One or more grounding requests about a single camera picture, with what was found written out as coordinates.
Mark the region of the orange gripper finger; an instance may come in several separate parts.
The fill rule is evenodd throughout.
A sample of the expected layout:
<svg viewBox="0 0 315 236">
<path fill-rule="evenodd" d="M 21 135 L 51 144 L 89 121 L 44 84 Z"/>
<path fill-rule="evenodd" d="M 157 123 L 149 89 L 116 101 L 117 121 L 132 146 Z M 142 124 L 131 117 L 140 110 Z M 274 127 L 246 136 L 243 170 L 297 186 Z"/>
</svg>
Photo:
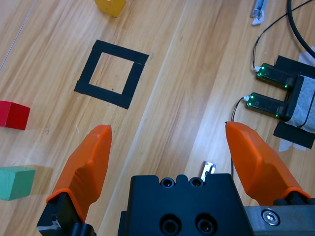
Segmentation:
<svg viewBox="0 0 315 236">
<path fill-rule="evenodd" d="M 96 235 L 86 217 L 101 195 L 111 143 L 111 126 L 98 125 L 70 155 L 38 221 L 43 236 Z"/>
<path fill-rule="evenodd" d="M 279 155 L 249 126 L 228 121 L 226 138 L 244 191 L 261 206 L 295 196 L 306 204 L 311 195 L 304 191 Z"/>
</svg>

